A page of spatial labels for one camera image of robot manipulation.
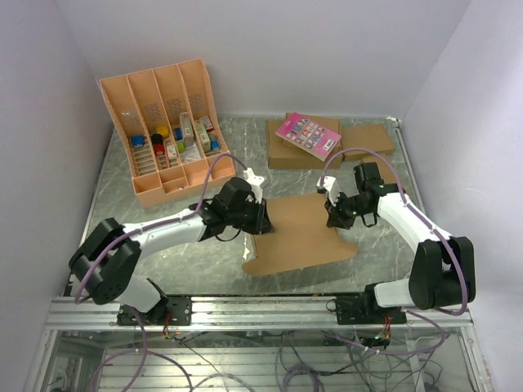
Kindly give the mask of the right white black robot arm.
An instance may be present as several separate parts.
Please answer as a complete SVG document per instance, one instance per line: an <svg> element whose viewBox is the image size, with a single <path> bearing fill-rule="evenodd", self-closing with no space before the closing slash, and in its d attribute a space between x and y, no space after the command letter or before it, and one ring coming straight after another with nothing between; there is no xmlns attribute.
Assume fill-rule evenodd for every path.
<svg viewBox="0 0 523 392"><path fill-rule="evenodd" d="M327 226L350 229L357 219L386 221L406 241L414 259L408 278L370 283L359 293L337 297L339 323L404 322L403 308L460 314L476 298L475 254L472 241L442 230L415 207L397 184L386 183L376 163L354 169L357 194L347 196L333 176L321 176L317 190L325 196Z"/></svg>

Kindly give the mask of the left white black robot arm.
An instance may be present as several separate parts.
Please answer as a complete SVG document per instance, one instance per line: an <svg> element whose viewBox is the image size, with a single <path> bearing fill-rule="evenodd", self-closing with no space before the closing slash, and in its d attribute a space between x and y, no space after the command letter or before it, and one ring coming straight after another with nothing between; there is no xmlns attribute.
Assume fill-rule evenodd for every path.
<svg viewBox="0 0 523 392"><path fill-rule="evenodd" d="M143 320L150 325L187 325L187 312L175 311L173 296L136 275L136 265L170 247L218 238L228 227L251 235L273 232L262 193L264 180L247 169L212 198L164 219L126 225L105 219L70 258L69 268L88 298L98 305L118 302L130 324Z"/></svg>

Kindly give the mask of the large cardboard box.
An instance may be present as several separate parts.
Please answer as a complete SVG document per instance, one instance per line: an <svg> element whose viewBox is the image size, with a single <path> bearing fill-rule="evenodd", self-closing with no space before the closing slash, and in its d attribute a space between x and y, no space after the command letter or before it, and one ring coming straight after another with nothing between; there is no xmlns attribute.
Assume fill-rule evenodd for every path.
<svg viewBox="0 0 523 392"><path fill-rule="evenodd" d="M317 193L267 201L274 231L256 235L256 257L242 269L252 276L266 276L344 261L356 256L358 245L344 242L326 223L324 197Z"/></svg>

